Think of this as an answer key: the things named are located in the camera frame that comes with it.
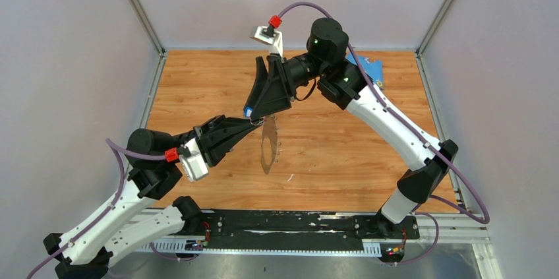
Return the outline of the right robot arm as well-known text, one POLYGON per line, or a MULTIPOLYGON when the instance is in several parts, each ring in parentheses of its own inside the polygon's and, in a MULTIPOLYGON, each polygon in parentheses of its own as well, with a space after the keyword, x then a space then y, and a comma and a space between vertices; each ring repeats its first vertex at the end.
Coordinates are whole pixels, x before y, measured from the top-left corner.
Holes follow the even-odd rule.
POLYGON ((380 235, 394 237, 403 228, 402 220, 427 201, 447 174, 457 144, 425 133, 379 87, 370 85, 369 77, 346 59, 349 38, 336 20, 314 21, 307 52, 291 59, 283 56, 282 34, 274 25, 256 26, 250 36, 269 46, 269 54, 256 60, 256 79, 243 109, 245 117, 258 121, 291 108, 297 88, 317 79, 318 89, 328 101, 366 123, 407 164, 408 170, 376 220, 380 235))

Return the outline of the key with blue tag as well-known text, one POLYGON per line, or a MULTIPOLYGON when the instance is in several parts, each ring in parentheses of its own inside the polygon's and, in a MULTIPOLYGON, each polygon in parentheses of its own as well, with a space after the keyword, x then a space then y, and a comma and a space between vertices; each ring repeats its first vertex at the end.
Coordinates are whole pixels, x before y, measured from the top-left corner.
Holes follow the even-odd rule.
POLYGON ((245 107, 244 110, 243 110, 243 116, 247 119, 250 119, 251 115, 252 115, 252 112, 253 112, 253 109, 251 107, 245 107))

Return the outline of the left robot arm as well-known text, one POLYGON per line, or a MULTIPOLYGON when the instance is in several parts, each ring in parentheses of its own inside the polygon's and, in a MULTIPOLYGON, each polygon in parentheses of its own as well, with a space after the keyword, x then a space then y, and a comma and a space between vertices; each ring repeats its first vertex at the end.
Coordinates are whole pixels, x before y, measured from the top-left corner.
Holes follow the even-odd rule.
POLYGON ((202 233, 212 227, 190 196, 135 225, 130 220, 168 194, 182 177, 195 182, 208 175, 232 148, 259 128, 261 120, 219 115, 178 135, 137 129, 126 147, 111 142, 120 171, 113 196, 79 225, 44 239, 56 260, 58 278, 102 278, 133 251, 165 235, 202 233))

